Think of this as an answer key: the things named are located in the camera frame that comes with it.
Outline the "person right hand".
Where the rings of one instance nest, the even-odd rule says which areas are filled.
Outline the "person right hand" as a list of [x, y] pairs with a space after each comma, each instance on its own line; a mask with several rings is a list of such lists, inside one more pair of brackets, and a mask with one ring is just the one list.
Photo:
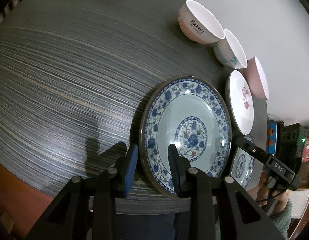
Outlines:
[[268, 203], [268, 198], [271, 196], [273, 199], [275, 199], [277, 202], [278, 200], [282, 200], [282, 198], [286, 198], [289, 196], [289, 192], [281, 192], [282, 190], [274, 190], [268, 188], [268, 176], [265, 173], [261, 173], [259, 185], [258, 185], [258, 191], [256, 194], [256, 201], [258, 202], [260, 207], [263, 207]]

